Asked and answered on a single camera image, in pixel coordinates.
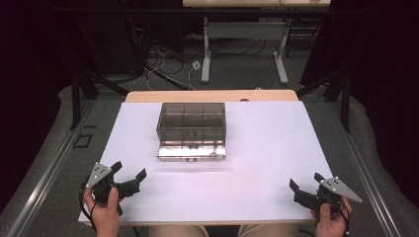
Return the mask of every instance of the gray floor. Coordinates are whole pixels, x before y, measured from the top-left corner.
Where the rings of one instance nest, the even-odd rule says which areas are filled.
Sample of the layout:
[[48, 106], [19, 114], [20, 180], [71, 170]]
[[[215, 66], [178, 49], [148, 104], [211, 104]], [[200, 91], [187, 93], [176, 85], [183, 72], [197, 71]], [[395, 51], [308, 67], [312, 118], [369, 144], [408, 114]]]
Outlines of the gray floor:
[[[243, 52], [255, 40], [225, 40], [221, 51]], [[252, 51], [263, 45], [261, 40]], [[256, 55], [212, 55], [210, 79], [201, 83], [201, 70], [193, 71], [191, 84], [196, 90], [234, 90], [234, 89], [293, 89], [298, 90], [305, 62], [308, 58], [312, 39], [293, 39], [291, 57], [285, 59], [285, 67], [290, 83], [281, 85], [273, 61], [272, 51], [278, 44], [267, 41], [264, 49]], [[214, 42], [216, 52], [221, 44]], [[194, 56], [197, 44], [186, 48], [186, 55]], [[176, 71], [181, 63], [166, 51], [166, 62], [162, 69]], [[170, 77], [188, 83], [188, 73], [192, 62], [202, 63], [202, 54], [184, 62], [184, 68]], [[121, 86], [129, 90], [176, 90], [175, 87], [150, 75], [148, 85], [141, 76]], [[89, 174], [94, 162], [99, 161], [112, 130], [124, 97], [110, 89], [98, 86], [101, 96], [96, 101], [83, 101], [86, 114], [82, 123], [70, 131], [71, 93], [66, 88], [60, 93], [61, 109], [48, 138], [34, 161], [27, 177], [21, 183], [13, 199], [0, 217], [0, 236], [94, 236], [94, 231], [77, 222], [80, 213], [77, 196], [81, 182]], [[332, 173], [339, 176], [364, 200], [354, 203], [351, 218], [352, 236], [417, 236], [419, 233], [419, 210], [398, 190], [395, 183], [382, 167], [377, 156], [375, 140], [370, 122], [363, 106], [352, 99], [350, 108], [350, 127], [346, 133], [337, 119], [339, 103], [324, 103], [319, 88], [301, 98], [307, 108], [321, 147]], [[79, 134], [92, 135], [88, 148], [72, 148]], [[50, 186], [40, 185], [40, 181], [50, 181]], [[42, 188], [41, 195], [33, 194]], [[38, 197], [30, 202], [30, 196]], [[34, 202], [39, 205], [33, 208]], [[313, 230], [311, 225], [301, 228]], [[130, 227], [122, 228], [120, 236], [135, 236]]]

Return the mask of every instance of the white desk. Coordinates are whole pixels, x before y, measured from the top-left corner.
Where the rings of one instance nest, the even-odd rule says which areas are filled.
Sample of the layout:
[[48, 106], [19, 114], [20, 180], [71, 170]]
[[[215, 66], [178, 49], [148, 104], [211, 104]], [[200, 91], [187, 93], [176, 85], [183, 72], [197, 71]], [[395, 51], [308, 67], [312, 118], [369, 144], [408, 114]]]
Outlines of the white desk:
[[[312, 220], [293, 201], [290, 178], [315, 193], [314, 173], [331, 177], [331, 172], [302, 102], [226, 102], [226, 160], [220, 162], [159, 161], [160, 109], [161, 103], [123, 103], [100, 161], [123, 163], [116, 182], [147, 170], [140, 193], [121, 203], [123, 225]], [[79, 221], [88, 223], [83, 214]]]
[[[183, 0], [184, 7], [276, 7], [276, 8], [319, 8], [328, 7], [330, 0]], [[283, 23], [211, 23], [204, 18], [204, 63], [202, 82], [210, 80], [210, 38], [263, 38], [280, 40], [274, 51], [281, 84], [288, 84], [288, 76], [283, 63], [283, 55], [288, 40], [291, 19]]]

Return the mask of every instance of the person's leg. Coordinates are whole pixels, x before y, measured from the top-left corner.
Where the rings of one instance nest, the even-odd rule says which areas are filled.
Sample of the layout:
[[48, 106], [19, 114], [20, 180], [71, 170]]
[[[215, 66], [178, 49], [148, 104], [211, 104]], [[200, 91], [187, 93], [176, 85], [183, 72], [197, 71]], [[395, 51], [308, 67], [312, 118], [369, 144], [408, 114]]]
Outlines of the person's leg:
[[148, 237], [209, 237], [202, 225], [150, 226]]
[[242, 225], [238, 231], [238, 237], [297, 237], [298, 226], [296, 224], [257, 224]]

